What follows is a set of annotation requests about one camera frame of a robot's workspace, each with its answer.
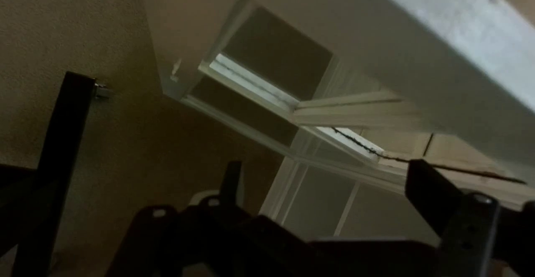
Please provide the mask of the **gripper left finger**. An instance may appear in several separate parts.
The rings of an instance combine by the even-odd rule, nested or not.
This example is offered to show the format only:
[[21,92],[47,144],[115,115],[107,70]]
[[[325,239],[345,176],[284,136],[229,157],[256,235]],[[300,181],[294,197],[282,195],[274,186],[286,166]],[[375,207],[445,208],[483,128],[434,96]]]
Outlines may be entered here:
[[309,244],[239,207],[242,176],[242,162],[231,161],[219,193],[183,211],[155,205],[137,212],[105,277],[183,277],[197,264],[216,277],[316,276]]

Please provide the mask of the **white framed window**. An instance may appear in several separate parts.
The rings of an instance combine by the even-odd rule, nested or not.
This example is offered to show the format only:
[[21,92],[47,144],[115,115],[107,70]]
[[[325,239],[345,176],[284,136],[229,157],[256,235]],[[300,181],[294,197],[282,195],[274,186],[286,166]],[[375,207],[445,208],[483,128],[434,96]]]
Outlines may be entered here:
[[260,208],[303,239],[433,234],[404,197],[416,108],[241,0],[182,102],[283,156]]

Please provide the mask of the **black metal frame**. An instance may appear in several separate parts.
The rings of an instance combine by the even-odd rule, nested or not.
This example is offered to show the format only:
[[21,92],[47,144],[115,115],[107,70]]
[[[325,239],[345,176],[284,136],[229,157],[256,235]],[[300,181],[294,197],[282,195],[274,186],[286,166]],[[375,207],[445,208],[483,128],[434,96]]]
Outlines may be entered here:
[[0,257],[16,249],[11,277],[48,277],[95,78],[68,71],[35,169],[0,163]]

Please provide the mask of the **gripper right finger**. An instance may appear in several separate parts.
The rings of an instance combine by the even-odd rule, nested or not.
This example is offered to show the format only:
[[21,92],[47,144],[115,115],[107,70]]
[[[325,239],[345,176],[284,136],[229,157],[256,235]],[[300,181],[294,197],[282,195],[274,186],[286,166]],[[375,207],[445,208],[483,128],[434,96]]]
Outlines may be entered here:
[[492,260],[535,277],[535,200],[514,211],[463,193],[424,160],[408,164],[405,196],[440,237],[433,277],[487,277]]

